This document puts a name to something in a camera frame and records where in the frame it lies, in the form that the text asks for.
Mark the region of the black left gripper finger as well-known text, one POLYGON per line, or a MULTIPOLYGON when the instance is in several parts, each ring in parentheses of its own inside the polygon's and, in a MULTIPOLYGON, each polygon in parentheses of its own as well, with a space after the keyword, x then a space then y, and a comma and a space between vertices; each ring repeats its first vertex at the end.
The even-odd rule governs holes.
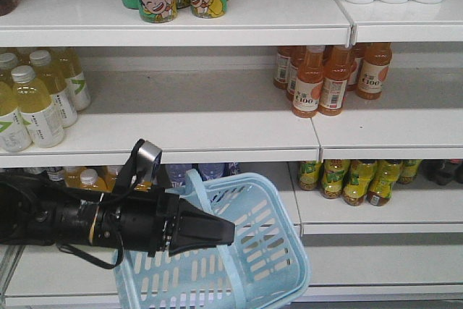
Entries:
POLYGON ((180 199, 173 222, 169 255, 231 245, 234 233, 233 222, 201 211, 185 199, 180 199))

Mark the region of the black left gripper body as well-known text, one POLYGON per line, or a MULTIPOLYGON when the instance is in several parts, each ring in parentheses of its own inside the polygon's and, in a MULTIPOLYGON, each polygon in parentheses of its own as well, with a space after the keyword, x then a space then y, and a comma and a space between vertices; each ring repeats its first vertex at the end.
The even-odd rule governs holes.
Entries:
POLYGON ((153 257, 172 238, 179 196, 164 192, 133 191, 120 205, 119 231, 124 249, 153 257))

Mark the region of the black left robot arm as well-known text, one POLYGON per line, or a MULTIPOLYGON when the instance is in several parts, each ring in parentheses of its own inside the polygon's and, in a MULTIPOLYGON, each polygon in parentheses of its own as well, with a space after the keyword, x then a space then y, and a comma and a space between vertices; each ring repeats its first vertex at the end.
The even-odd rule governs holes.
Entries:
POLYGON ((176 255, 231 245, 235 225, 163 189, 126 195, 1 175, 1 243, 86 245, 176 255))

